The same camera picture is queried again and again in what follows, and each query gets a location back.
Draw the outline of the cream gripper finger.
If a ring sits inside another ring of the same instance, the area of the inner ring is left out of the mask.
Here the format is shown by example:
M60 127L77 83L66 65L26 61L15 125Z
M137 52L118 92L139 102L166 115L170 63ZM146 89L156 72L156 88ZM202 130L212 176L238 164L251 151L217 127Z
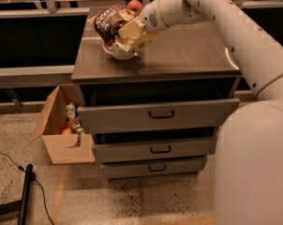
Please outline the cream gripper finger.
M137 35L137 27L135 21L138 20L133 19L118 30L118 36L121 39L134 38Z
M146 31L143 31L134 41L134 44L136 46L141 46L144 43L148 43L154 39L161 38L163 36L162 32L158 33L147 33Z

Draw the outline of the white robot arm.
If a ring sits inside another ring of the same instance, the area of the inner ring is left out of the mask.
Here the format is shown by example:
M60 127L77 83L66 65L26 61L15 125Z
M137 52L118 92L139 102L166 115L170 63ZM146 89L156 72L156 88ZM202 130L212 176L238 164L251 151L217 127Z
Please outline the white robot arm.
M283 225L283 47L231 0L156 0L139 12L149 33L211 21L256 101L221 127L215 225Z

